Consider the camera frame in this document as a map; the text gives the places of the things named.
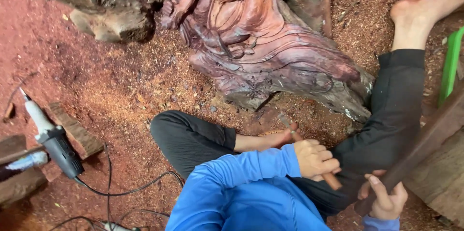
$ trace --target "rotary tool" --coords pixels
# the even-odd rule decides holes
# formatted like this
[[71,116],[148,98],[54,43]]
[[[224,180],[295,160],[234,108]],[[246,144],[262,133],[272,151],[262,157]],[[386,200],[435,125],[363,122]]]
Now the rotary tool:
[[45,147],[50,158],[70,179],[84,172],[78,155],[66,138],[63,127],[53,125],[37,103],[22,88],[20,91],[25,100],[26,110],[37,127],[38,135],[35,136],[37,142]]

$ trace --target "red sawdust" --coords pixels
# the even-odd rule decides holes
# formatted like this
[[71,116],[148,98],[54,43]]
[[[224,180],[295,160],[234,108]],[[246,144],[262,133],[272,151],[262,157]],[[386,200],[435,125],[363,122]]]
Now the red sawdust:
[[[393,26],[388,9],[396,0],[360,0],[344,21],[336,19],[353,0],[332,0],[333,38],[340,50],[351,56],[372,74],[377,72],[376,54],[389,49]],[[346,137],[351,121],[330,113],[313,101],[287,93],[278,94],[267,112],[251,113],[224,104],[209,79],[189,67],[189,49],[180,44],[177,32],[156,31],[147,44],[107,44],[79,33],[63,18],[70,8],[47,0],[0,0],[0,107],[6,108],[10,92],[21,78],[37,70],[24,86],[41,106],[61,101],[70,115],[109,145],[113,164],[111,192],[139,187],[167,170],[169,163],[149,134],[149,120],[167,109],[178,109],[224,126],[236,127],[239,133],[258,134],[283,128],[270,110],[284,110],[300,123],[306,138],[336,145]],[[462,25],[462,16],[453,17],[434,29],[427,51],[426,87],[433,91],[425,98],[436,105],[443,65],[445,36]],[[8,124],[0,124],[2,136],[25,133],[28,145],[36,133],[19,95],[14,97],[17,115]],[[217,108],[211,112],[210,107]],[[97,190],[106,191],[108,164],[103,153],[84,163],[82,179]],[[169,213],[180,192],[177,182],[167,176],[160,185],[141,192],[112,198],[111,214],[118,219],[127,210],[145,208]],[[31,214],[47,230],[69,217],[84,215],[106,219],[106,200],[61,175],[31,199]],[[434,212],[413,194],[402,216],[402,230],[458,230],[437,222]],[[361,230],[360,218],[352,208],[329,219],[334,230]],[[165,220],[133,213],[124,225],[153,226],[163,230]]]

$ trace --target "black trousers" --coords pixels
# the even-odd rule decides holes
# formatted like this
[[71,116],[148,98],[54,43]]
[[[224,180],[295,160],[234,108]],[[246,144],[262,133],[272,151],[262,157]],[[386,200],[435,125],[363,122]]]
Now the black trousers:
[[[332,190],[325,181],[290,178],[314,202],[324,219],[357,200],[364,174],[389,169],[420,130],[425,51],[402,49],[379,56],[380,71],[372,90],[372,116],[361,132],[331,149],[343,184]],[[173,167],[187,178],[194,167],[235,154],[235,129],[221,127],[180,111],[158,114],[151,134]]]

